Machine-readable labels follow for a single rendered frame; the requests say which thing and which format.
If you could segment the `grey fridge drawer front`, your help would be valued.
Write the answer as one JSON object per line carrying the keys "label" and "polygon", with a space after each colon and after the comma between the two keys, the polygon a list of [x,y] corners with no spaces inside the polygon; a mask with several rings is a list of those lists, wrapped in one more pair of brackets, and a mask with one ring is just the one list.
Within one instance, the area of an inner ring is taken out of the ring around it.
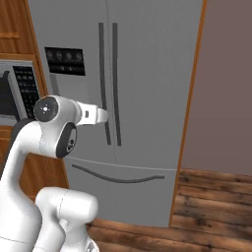
{"label": "grey fridge drawer front", "polygon": [[[175,170],[101,164],[69,157],[65,157],[64,162],[70,188],[97,197],[96,216],[99,219],[168,227]],[[134,184],[113,183],[83,172],[73,167],[72,163],[119,179],[137,179],[156,174],[165,178]]]}

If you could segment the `silver microwave oven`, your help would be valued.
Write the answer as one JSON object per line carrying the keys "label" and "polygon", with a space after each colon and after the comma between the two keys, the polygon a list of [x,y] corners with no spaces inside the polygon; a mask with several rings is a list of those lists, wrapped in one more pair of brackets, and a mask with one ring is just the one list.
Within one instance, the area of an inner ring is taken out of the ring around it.
{"label": "silver microwave oven", "polygon": [[24,118],[34,119],[33,107],[39,99],[33,63],[0,59],[0,126],[14,126]]}

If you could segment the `wooden fridge side panel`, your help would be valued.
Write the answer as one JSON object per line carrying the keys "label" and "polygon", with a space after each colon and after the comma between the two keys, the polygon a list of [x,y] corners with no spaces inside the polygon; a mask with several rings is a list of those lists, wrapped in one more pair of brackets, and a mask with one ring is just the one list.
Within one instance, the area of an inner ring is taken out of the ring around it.
{"label": "wooden fridge side panel", "polygon": [[183,123],[183,131],[182,131],[182,137],[181,137],[181,143],[180,143],[180,150],[179,150],[179,157],[178,157],[178,163],[177,163],[175,182],[174,182],[174,187],[173,187],[173,196],[172,196],[172,203],[171,203],[170,214],[169,214],[168,227],[171,227],[172,218],[173,218],[174,209],[175,209],[175,200],[176,200],[176,195],[177,195],[177,191],[178,191],[179,175],[180,175],[181,164],[182,164],[182,160],[183,160],[185,140],[186,140],[186,135],[187,135],[189,115],[190,115],[192,97],[193,97],[193,92],[194,92],[194,87],[195,87],[195,78],[196,78],[196,74],[197,74],[197,65],[198,65],[199,55],[200,55],[200,50],[201,50],[201,41],[202,41],[202,35],[203,35],[203,29],[204,29],[204,24],[205,24],[208,2],[209,2],[209,0],[202,0],[201,16],[200,16],[199,27],[198,27],[198,32],[197,32],[197,40],[196,40],[196,44],[195,44],[193,67],[192,67],[192,71],[191,71],[190,86],[189,86],[188,96],[187,96],[185,118],[184,118],[184,123]]}

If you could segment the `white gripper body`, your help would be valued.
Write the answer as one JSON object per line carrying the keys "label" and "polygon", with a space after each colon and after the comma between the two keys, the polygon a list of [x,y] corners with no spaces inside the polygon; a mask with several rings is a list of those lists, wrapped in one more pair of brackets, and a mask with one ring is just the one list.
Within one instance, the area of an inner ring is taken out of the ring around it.
{"label": "white gripper body", "polygon": [[106,110],[99,108],[97,110],[97,123],[106,123],[108,120],[108,113]]}

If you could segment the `wooden cupboard housing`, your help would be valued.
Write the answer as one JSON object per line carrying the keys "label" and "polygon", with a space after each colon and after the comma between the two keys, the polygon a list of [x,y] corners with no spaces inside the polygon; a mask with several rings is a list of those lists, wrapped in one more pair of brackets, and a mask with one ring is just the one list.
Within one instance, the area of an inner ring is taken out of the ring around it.
{"label": "wooden cupboard housing", "polygon": [[[0,0],[0,59],[30,60],[39,93],[48,94],[28,0]],[[31,200],[46,186],[68,188],[64,160],[29,154],[20,184]]]}

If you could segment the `grey fridge left door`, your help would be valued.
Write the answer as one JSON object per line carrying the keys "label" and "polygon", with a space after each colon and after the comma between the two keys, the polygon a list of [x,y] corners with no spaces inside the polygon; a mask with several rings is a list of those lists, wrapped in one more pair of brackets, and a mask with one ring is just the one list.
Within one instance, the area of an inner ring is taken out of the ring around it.
{"label": "grey fridge left door", "polygon": [[78,128],[69,158],[114,163],[114,126],[106,0],[28,0],[48,92],[102,108],[98,23],[104,28],[105,92],[111,145],[105,123]]}

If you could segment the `grey fridge door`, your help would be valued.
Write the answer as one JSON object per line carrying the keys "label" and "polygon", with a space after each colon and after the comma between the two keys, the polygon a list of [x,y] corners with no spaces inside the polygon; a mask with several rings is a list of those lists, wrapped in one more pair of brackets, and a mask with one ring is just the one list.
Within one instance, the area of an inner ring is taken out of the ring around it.
{"label": "grey fridge door", "polygon": [[175,169],[203,0],[108,0],[125,166]]}
{"label": "grey fridge door", "polygon": [[28,0],[48,92],[102,108],[98,23],[104,28],[105,92],[111,145],[105,123],[78,128],[69,158],[114,163],[114,126],[106,0]]}

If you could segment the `grey fridge right door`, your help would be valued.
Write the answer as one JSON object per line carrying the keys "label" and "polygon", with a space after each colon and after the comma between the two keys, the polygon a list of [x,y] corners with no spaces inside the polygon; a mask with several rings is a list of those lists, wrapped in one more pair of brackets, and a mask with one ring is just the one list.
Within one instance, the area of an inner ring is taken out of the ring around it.
{"label": "grey fridge right door", "polygon": [[108,0],[125,166],[175,169],[203,0]]}

